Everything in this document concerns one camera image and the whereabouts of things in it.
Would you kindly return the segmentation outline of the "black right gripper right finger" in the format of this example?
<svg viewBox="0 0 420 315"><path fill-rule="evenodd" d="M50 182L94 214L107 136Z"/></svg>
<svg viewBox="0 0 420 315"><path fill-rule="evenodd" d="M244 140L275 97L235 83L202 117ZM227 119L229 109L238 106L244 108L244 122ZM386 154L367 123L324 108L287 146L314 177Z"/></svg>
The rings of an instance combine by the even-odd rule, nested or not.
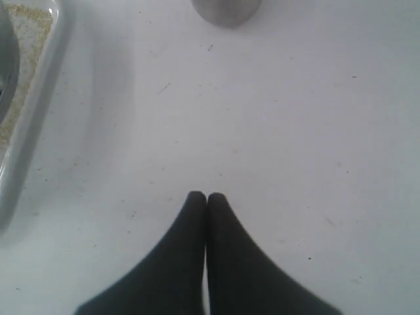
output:
<svg viewBox="0 0 420 315"><path fill-rule="evenodd" d="M209 196L207 215L212 314L340 314L269 259L241 225L225 195Z"/></svg>

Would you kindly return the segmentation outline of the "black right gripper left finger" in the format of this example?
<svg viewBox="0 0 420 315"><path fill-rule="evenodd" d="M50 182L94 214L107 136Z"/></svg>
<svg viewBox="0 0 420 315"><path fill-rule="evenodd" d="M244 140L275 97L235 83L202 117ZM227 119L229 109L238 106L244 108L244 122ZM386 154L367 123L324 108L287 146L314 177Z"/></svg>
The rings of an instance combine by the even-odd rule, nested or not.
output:
<svg viewBox="0 0 420 315"><path fill-rule="evenodd" d="M77 314L203 314L206 197L190 192L158 244Z"/></svg>

